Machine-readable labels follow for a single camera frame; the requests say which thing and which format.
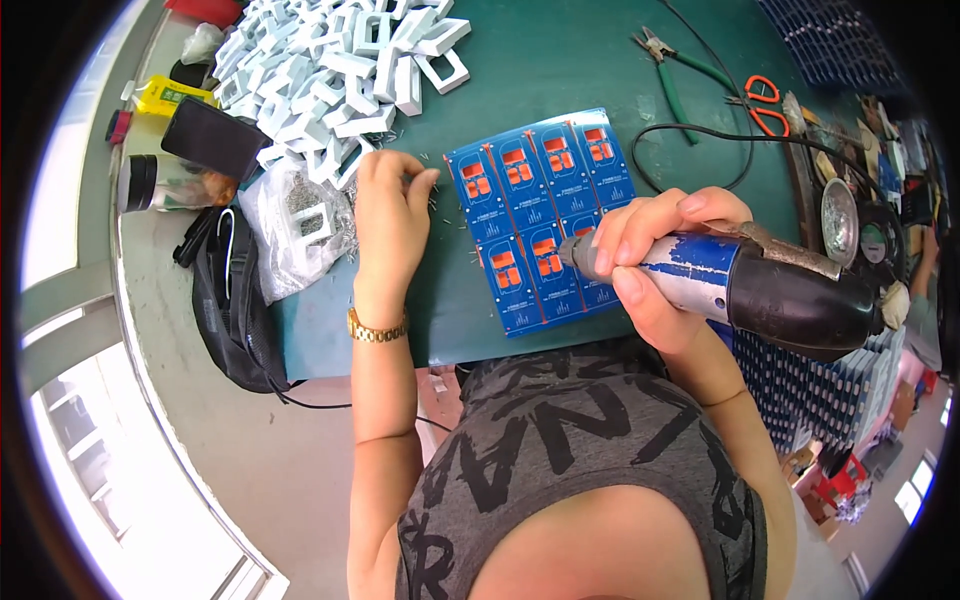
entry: black bag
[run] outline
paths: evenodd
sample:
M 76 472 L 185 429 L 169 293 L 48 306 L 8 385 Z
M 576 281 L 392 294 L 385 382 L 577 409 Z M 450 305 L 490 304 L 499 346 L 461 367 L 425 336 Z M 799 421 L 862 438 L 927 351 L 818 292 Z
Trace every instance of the black bag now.
M 214 209 L 198 223 L 204 218 L 207 227 L 191 230 L 202 236 L 193 268 L 193 312 L 206 349 L 241 388 L 294 401 L 283 394 L 291 385 L 260 291 L 253 231 L 239 209 Z

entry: fingernail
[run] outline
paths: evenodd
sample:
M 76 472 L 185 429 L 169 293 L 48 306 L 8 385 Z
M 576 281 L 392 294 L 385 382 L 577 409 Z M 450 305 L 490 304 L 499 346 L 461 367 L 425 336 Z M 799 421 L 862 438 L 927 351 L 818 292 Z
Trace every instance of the fingernail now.
M 610 254 L 601 248 L 593 260 L 593 270 L 602 275 L 607 272 L 608 267 L 610 267 Z
M 636 276 L 636 267 L 614 267 L 613 288 L 622 302 L 633 305 L 643 300 L 643 281 Z
M 616 255 L 613 257 L 613 262 L 618 265 L 626 264 L 630 260 L 630 244 L 627 243 L 627 240 L 620 242 L 620 246 L 616 249 Z
M 690 194 L 677 203 L 677 209 L 689 215 L 700 210 L 706 204 L 707 199 L 697 196 L 696 194 Z

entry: smartphone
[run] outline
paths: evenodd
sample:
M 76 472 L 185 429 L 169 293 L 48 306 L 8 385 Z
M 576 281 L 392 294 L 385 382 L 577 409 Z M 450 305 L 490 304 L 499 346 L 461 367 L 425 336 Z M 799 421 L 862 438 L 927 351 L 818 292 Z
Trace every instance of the smartphone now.
M 160 141 L 164 152 L 240 182 L 253 177 L 266 133 L 192 96 L 185 96 Z

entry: electric screwdriver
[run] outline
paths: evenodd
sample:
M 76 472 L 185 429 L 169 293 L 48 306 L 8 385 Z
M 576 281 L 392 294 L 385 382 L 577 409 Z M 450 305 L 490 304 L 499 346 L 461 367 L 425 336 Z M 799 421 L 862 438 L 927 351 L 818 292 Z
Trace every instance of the electric screwdriver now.
M 837 263 L 773 239 L 753 223 L 708 225 L 745 237 L 671 233 L 637 265 L 677 308 L 823 362 L 862 348 L 883 330 L 877 293 Z M 566 238 L 558 254 L 584 276 L 612 283 L 593 270 L 594 232 Z

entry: metal bowl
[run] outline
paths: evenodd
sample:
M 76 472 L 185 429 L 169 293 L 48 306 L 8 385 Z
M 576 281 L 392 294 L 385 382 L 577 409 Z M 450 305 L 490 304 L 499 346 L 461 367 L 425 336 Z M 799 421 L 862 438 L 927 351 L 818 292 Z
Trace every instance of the metal bowl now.
M 827 182 L 820 203 L 820 229 L 827 256 L 847 269 L 853 264 L 859 244 L 860 224 L 856 201 L 847 183 L 834 178 Z

